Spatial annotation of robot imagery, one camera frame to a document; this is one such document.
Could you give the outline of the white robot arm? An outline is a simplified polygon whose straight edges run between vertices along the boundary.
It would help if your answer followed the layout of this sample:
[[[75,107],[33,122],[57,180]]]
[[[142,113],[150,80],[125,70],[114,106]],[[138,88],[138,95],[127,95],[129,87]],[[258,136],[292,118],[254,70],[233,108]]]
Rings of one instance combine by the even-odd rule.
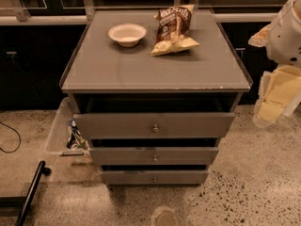
[[[277,63],[271,73],[263,73],[255,103],[253,123],[264,128],[281,115],[292,115],[301,102],[301,0],[288,0],[248,43],[265,47],[267,57]]]

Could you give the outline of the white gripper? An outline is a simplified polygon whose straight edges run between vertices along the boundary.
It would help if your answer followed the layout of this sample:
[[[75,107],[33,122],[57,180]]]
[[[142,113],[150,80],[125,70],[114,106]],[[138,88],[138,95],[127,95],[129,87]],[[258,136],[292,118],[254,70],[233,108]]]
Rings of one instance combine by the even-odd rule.
[[[265,47],[269,31],[268,24],[253,35],[248,44]],[[280,64],[271,73],[264,72],[258,94],[252,119],[257,127],[268,127],[280,116],[291,116],[301,103],[301,68]]]

